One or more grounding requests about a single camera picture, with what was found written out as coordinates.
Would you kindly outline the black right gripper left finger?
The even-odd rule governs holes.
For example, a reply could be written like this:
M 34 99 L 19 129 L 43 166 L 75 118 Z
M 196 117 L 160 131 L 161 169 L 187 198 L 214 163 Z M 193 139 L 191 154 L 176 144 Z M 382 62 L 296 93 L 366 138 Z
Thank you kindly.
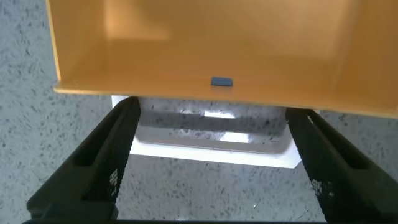
M 141 107 L 121 100 L 28 200 L 32 220 L 114 220 Z

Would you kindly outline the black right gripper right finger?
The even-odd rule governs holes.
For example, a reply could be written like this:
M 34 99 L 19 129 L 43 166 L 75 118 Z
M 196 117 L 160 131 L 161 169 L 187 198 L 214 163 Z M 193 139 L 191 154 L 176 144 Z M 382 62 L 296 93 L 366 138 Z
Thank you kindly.
M 314 110 L 287 108 L 285 117 L 326 221 L 397 221 L 389 174 Z

